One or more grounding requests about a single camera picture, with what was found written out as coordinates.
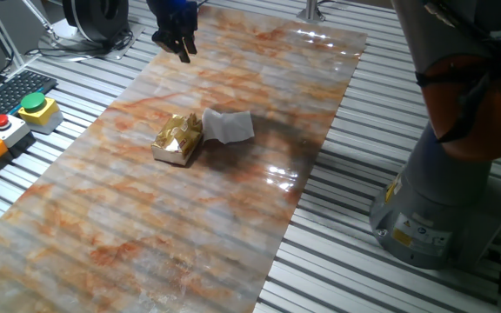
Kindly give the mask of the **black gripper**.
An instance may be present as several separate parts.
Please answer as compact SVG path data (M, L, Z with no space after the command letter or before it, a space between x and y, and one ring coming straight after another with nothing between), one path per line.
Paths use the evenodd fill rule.
M147 0L146 3L157 20L152 42L162 50L177 55L182 63L190 63L189 54L197 54L194 32L197 30L198 2Z

